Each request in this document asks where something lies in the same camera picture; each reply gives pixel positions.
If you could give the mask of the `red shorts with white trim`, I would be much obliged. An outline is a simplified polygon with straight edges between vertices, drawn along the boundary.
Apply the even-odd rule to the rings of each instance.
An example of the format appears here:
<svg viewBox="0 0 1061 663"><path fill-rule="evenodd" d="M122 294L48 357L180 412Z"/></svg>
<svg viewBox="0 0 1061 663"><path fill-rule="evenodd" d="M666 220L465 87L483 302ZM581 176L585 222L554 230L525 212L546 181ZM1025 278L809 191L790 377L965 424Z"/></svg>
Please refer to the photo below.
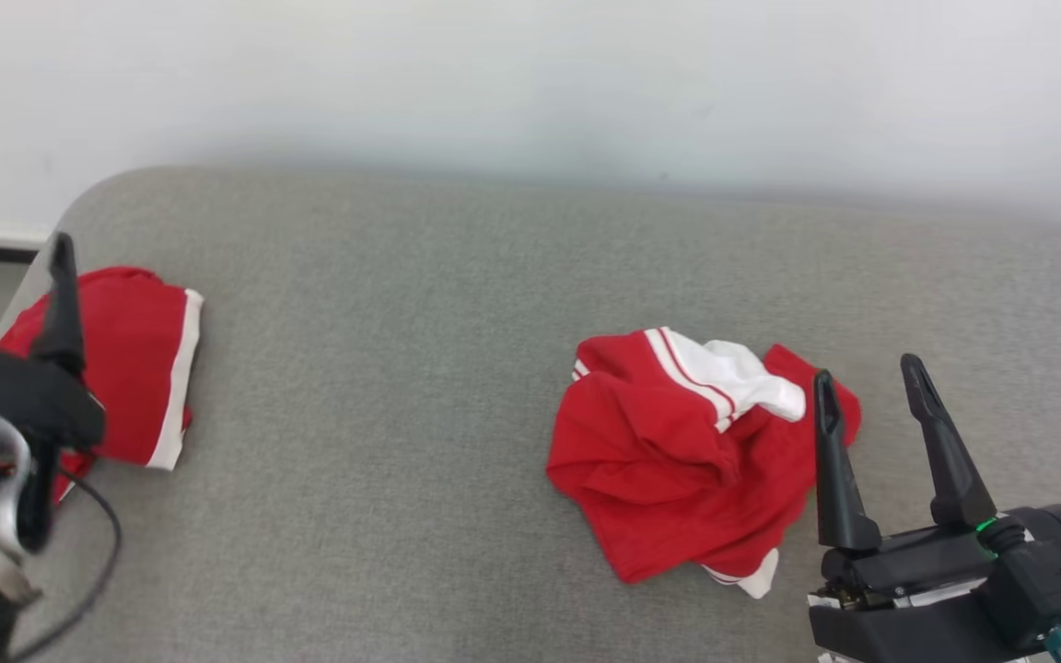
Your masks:
<svg viewBox="0 0 1061 663"><path fill-rule="evenodd" d="M101 444L67 450L54 501L73 479L107 459L172 471L192 421L188 392L202 336L204 297L138 267L109 267L77 277L86 348L85 379L102 403Z"/></svg>

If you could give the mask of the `red jersey with white sleeves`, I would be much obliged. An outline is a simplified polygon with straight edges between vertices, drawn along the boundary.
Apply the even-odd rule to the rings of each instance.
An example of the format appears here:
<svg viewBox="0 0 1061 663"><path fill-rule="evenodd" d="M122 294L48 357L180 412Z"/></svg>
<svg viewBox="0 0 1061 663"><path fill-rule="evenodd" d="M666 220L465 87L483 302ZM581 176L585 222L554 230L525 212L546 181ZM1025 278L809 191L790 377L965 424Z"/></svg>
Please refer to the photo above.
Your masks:
<svg viewBox="0 0 1061 663"><path fill-rule="evenodd" d="M589 337L544 471L622 582L694 564L762 599L816 483L817 374L782 344L759 356L667 327Z"/></svg>

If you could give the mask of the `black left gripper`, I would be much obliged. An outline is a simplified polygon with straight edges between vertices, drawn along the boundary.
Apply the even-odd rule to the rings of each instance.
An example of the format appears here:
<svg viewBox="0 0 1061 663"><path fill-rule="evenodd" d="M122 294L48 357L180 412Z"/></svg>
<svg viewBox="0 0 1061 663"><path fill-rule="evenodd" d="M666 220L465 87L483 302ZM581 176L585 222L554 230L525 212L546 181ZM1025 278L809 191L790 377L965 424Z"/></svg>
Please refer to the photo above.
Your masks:
<svg viewBox="0 0 1061 663"><path fill-rule="evenodd" d="M41 332L30 357L0 353L0 418L29 439L80 450L104 440L106 414L80 378L86 366L75 243L56 232Z"/></svg>

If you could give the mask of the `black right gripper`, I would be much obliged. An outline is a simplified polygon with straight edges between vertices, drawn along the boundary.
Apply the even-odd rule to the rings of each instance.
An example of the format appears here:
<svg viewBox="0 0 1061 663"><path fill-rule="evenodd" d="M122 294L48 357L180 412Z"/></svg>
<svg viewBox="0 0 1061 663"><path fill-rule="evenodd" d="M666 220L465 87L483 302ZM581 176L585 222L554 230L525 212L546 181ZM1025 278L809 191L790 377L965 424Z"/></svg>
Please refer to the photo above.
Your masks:
<svg viewBox="0 0 1061 663"><path fill-rule="evenodd" d="M939 526L881 541L845 443L841 399L828 370L814 376L814 458L822 586L808 593L814 643L847 663L1011 663L1044 650L1044 638L1011 646L974 591L994 559L976 538L997 517L922 357L900 360L904 391L927 451Z"/></svg>

